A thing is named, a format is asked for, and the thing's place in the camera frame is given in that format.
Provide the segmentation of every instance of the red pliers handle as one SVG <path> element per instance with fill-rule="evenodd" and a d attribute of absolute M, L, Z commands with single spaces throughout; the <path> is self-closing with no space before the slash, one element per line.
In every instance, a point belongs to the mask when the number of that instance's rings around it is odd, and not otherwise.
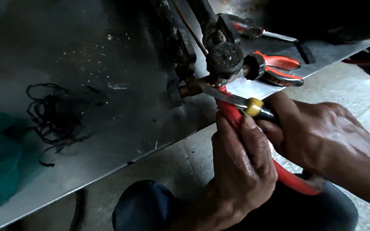
<path fill-rule="evenodd" d="M 272 68 L 277 67 L 287 71 L 301 68 L 301 64 L 295 59 L 279 55 L 268 56 L 257 50 L 246 56 L 244 63 L 249 66 L 259 66 L 258 76 L 255 77 L 275 85 L 299 87 L 304 83 L 303 79 L 299 76 L 286 74 Z"/>
<path fill-rule="evenodd" d="M 221 92 L 229 94 L 225 86 L 218 87 L 218 89 Z M 239 131 L 242 119 L 242 115 L 239 112 L 239 110 L 233 104 L 224 102 L 219 99 L 215 100 L 225 119 L 236 131 Z M 278 181 L 282 182 L 287 187 L 309 196 L 315 196 L 320 193 L 320 191 L 308 181 L 305 181 L 295 176 L 291 172 L 287 171 L 285 168 L 280 166 L 279 163 L 276 162 L 275 160 L 273 161 L 273 163 L 278 173 Z"/>

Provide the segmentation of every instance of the hand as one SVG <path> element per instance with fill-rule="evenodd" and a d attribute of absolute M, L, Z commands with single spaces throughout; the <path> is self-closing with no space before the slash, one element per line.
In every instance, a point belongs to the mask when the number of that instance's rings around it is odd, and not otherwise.
<path fill-rule="evenodd" d="M 227 228 L 269 199 L 278 175 L 268 139 L 251 117 L 243 118 L 240 137 L 220 112 L 216 124 L 218 131 L 212 136 L 215 177 L 211 183 L 219 195 L 220 210 L 231 215 L 222 227 Z"/>
<path fill-rule="evenodd" d="M 293 101 L 281 92 L 268 102 L 281 127 L 257 124 L 280 155 L 370 202 L 370 134 L 346 108 Z"/>
<path fill-rule="evenodd" d="M 240 136 L 221 113 L 212 136 L 215 177 L 197 202 L 167 230 L 223 230 L 269 199 L 278 179 L 268 139 L 251 117 Z"/>

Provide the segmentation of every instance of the tangled black thread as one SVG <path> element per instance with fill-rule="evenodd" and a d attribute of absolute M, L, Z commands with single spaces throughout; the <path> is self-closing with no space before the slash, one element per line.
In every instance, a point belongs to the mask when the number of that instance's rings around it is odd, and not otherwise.
<path fill-rule="evenodd" d="M 54 92 L 39 99 L 32 97 L 30 94 L 30 90 L 34 87 L 48 87 L 53 89 Z M 58 104 L 61 102 L 72 104 L 70 100 L 59 96 L 60 94 L 67 95 L 68 92 L 68 89 L 53 83 L 39 83 L 29 85 L 27 88 L 26 93 L 28 97 L 34 100 L 27 109 L 27 113 L 32 117 L 32 121 L 37 124 L 34 129 L 44 143 L 52 145 L 45 149 L 44 152 L 55 148 L 55 153 L 58 153 L 66 146 L 90 137 L 88 135 L 78 138 L 77 136 L 82 130 L 80 117 L 73 113 L 72 108 L 64 109 L 58 107 Z"/>

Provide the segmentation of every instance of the knife blade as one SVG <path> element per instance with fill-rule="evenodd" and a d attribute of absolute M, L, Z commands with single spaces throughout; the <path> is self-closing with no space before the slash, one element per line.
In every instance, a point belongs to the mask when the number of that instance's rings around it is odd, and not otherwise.
<path fill-rule="evenodd" d="M 204 93 L 216 99 L 233 104 L 237 108 L 244 111 L 244 113 L 252 117 L 255 117 L 260 120 L 267 120 L 275 124 L 279 124 L 279 119 L 276 116 L 276 114 L 272 110 L 265 108 L 264 102 L 259 99 L 255 99 L 255 98 L 246 99 L 244 97 L 240 97 L 237 95 L 226 94 L 226 93 L 220 92 L 216 88 L 206 85 L 205 83 L 199 83 L 199 86 Z"/>

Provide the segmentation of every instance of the metal sheet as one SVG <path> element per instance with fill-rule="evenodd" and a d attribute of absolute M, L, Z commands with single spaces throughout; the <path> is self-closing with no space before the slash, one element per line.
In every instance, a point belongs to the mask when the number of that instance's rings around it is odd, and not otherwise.
<path fill-rule="evenodd" d="M 200 37 L 189 6 L 178 2 Z M 216 12 L 261 15 L 253 7 L 261 6 L 258 1 L 211 3 Z M 193 46 L 196 74 L 206 76 L 203 54 Z M 370 41 L 309 46 L 316 64 L 296 70 L 296 75 L 309 76 L 369 47 Z M 244 40 L 242 47 L 245 54 L 260 48 L 267 55 L 300 60 L 290 43 L 273 38 Z M 200 94 L 185 99 L 180 108 L 170 107 L 166 83 L 173 73 L 157 28 L 136 1 L 0 0 L 0 111 L 27 118 L 25 89 L 35 83 L 56 83 L 79 95 L 85 95 L 89 84 L 105 92 L 108 102 L 85 108 L 82 122 L 86 132 L 95 133 L 90 139 L 50 154 L 55 167 L 39 168 L 0 206 L 0 227 L 212 124 L 212 97 Z M 242 79 L 228 89 L 259 99 L 281 90 Z"/>

